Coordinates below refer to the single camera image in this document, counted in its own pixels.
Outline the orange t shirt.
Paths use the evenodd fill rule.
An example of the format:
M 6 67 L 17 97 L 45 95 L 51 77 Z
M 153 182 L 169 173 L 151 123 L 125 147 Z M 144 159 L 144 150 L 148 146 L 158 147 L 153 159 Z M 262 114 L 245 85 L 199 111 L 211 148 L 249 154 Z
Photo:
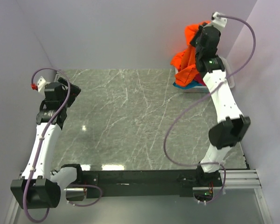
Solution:
M 175 82 L 180 86 L 184 87 L 191 83 L 199 73 L 196 69 L 195 48 L 189 42 L 198 31 L 198 26 L 203 22 L 186 26 L 184 33 L 187 47 L 184 51 L 176 53 L 171 60 L 170 64 L 178 70 L 175 74 Z

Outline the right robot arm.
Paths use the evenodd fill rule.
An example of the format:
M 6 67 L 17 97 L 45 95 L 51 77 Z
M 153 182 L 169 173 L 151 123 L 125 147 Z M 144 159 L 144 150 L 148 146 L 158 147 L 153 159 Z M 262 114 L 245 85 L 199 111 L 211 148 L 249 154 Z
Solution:
M 222 25 L 203 23 L 190 44 L 195 47 L 196 69 L 205 83 L 217 113 L 217 124 L 208 133 L 210 146 L 196 171 L 196 182 L 206 186 L 215 180 L 226 154 L 244 137 L 251 120 L 238 108 L 226 80 L 227 73 L 217 46 Z

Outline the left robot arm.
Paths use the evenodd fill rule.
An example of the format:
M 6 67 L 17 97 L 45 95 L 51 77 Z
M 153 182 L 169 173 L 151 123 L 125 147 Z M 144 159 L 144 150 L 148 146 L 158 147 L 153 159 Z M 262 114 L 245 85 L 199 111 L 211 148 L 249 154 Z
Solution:
M 45 99 L 36 116 L 36 137 L 27 166 L 20 179 L 12 180 L 10 189 L 22 209 L 47 209 L 58 206 L 61 192 L 71 185 L 80 187 L 84 176 L 80 164 L 62 165 L 56 177 L 51 163 L 57 140 L 67 119 L 67 108 L 81 92 L 60 77 L 48 83 L 41 77 L 37 88 Z

